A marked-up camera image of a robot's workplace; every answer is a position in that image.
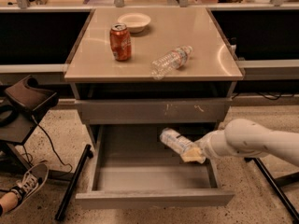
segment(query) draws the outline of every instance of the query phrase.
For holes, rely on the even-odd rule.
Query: closed drawer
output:
[[[86,193],[87,209],[226,205],[234,196],[219,189],[211,161],[184,163],[158,138],[164,125],[100,126]],[[195,137],[200,127],[177,127]]]
[[[224,120],[230,98],[78,100],[84,124],[219,122]]]

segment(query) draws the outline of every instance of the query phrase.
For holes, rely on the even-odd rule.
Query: floor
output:
[[[299,133],[299,98],[282,97],[276,101],[262,97],[245,99],[236,97],[226,119],[220,128],[232,119],[254,120],[267,128]],[[84,125],[80,123],[77,111],[58,105],[42,120],[41,125],[48,131],[56,151],[64,163],[76,166],[81,152],[91,140]],[[50,168],[68,170],[62,166],[51,151],[45,135],[36,129],[26,144],[34,163],[47,161]],[[281,176],[298,172],[299,168],[275,157],[262,158],[271,174]],[[244,162],[241,158],[227,157],[214,160],[221,189],[233,190],[234,198],[226,206],[162,208],[147,210],[84,210],[76,202],[75,195],[66,211],[62,223],[292,223],[286,211],[260,170],[253,161]],[[92,160],[88,160],[78,181],[76,192],[84,192],[89,182]],[[1,174],[1,189],[9,189],[20,176]],[[1,223],[57,223],[55,214],[64,197],[67,184],[48,180],[41,191],[23,204],[17,211],[0,218]],[[285,188],[290,200],[299,210],[299,184]]]

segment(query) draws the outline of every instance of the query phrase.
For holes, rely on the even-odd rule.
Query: white bowl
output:
[[[150,23],[150,17],[142,13],[126,13],[118,18],[119,23],[126,24],[130,33],[140,33]]]

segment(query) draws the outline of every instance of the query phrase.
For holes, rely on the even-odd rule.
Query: can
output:
[[[125,24],[116,23],[112,25],[110,46],[115,60],[125,61],[131,57],[131,37]]]

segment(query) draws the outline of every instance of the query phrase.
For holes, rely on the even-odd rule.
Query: cabinet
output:
[[[114,60],[109,30],[129,12],[151,17],[132,35],[133,57]],[[188,63],[160,81],[150,62],[190,45]],[[204,7],[99,7],[64,76],[93,140],[93,173],[86,208],[226,205],[212,161],[183,163],[160,141],[164,127],[198,139],[222,121],[235,83],[243,75]]]

